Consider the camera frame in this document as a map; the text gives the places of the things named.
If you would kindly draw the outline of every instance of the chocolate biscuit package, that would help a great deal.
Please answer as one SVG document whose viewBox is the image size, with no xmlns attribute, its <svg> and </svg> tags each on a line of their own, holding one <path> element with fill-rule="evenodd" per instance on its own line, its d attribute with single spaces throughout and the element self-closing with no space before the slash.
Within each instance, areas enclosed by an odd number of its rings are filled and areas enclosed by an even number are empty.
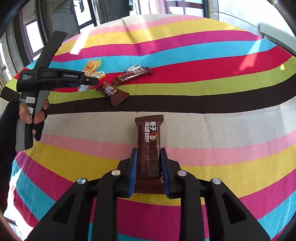
<svg viewBox="0 0 296 241">
<path fill-rule="evenodd" d="M 135 193 L 164 194 L 161 182 L 160 125 L 163 115 L 135 118 L 138 127 L 137 178 Z"/>
<path fill-rule="evenodd" d="M 97 91 L 102 92 L 111 101 L 111 104 L 116 107 L 129 96 L 129 93 L 122 91 L 108 82 L 104 82 L 98 86 Z"/>
<path fill-rule="evenodd" d="M 122 85 L 123 83 L 131 80 L 131 79 L 135 79 L 138 78 L 140 76 L 144 76 L 147 74 L 152 74 L 151 70 L 146 67 L 134 67 L 134 69 L 130 69 L 128 72 L 121 74 L 119 76 L 117 76 L 114 80 L 113 80 L 113 84 L 114 85 Z"/>
</svg>

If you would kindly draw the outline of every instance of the fingernail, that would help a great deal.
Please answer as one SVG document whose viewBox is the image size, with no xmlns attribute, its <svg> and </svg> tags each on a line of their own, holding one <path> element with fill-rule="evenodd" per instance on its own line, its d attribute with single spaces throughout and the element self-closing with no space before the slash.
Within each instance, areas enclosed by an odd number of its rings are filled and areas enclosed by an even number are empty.
<svg viewBox="0 0 296 241">
<path fill-rule="evenodd" d="M 27 117 L 26 117 L 26 121 L 27 121 L 28 124 L 31 124 L 31 123 L 32 123 L 32 118 L 31 118 L 31 116 L 27 115 Z"/>
</svg>

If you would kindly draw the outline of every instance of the silver bolt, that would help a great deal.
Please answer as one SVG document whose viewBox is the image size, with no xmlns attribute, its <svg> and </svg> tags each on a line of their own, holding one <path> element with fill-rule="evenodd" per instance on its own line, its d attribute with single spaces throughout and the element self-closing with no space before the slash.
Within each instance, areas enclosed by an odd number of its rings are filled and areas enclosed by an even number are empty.
<svg viewBox="0 0 296 241">
<path fill-rule="evenodd" d="M 84 184 L 86 182 L 86 179 L 84 177 L 78 178 L 77 183 L 78 184 Z"/>
<path fill-rule="evenodd" d="M 183 171 L 183 170 L 178 171 L 178 175 L 181 176 L 181 177 L 186 176 L 186 174 L 187 174 L 186 171 Z"/>
<path fill-rule="evenodd" d="M 111 172 L 111 174 L 112 174 L 113 176 L 118 176 L 118 175 L 120 175 L 120 171 L 119 171 L 119 170 L 113 170 L 113 171 Z"/>
<path fill-rule="evenodd" d="M 219 178 L 213 178 L 212 182 L 216 185 L 221 184 L 221 180 Z"/>
</svg>

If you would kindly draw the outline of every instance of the striped tablecloth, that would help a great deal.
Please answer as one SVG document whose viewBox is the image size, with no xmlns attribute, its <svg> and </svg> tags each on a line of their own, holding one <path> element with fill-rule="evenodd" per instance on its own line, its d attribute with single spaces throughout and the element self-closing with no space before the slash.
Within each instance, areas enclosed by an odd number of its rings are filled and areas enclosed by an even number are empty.
<svg viewBox="0 0 296 241">
<path fill-rule="evenodd" d="M 154 74 L 120 86 L 131 95 L 117 108 L 95 90 L 50 93 L 41 141 L 13 163 L 9 209 L 22 231 L 77 178 L 100 178 L 130 156 L 135 117 L 163 114 L 168 157 L 197 178 L 222 179 L 275 240 L 296 211 L 296 58 L 223 22 L 140 15 L 69 39 L 50 67 L 81 71 L 99 58 L 101 81 L 111 83 L 133 64 Z M 15 84 L 1 96 L 17 95 Z M 119 241 L 177 241 L 179 221 L 178 199 L 133 194 L 118 201 Z"/>
</svg>

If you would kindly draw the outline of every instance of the device handle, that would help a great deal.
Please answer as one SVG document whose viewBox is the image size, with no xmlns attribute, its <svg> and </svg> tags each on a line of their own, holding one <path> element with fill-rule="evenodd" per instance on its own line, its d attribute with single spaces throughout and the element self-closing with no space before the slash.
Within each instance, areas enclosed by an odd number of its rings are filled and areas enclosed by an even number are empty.
<svg viewBox="0 0 296 241">
<path fill-rule="evenodd" d="M 32 115 L 32 120 L 34 120 L 34 116 L 41 111 L 43 103 L 49 96 L 49 93 L 50 91 L 48 90 L 21 93 L 20 102 L 28 106 L 29 113 Z M 33 147 L 33 139 L 35 136 L 32 134 L 32 126 L 33 122 L 31 124 L 26 124 L 20 119 L 17 120 L 16 151 L 24 151 Z"/>
</svg>

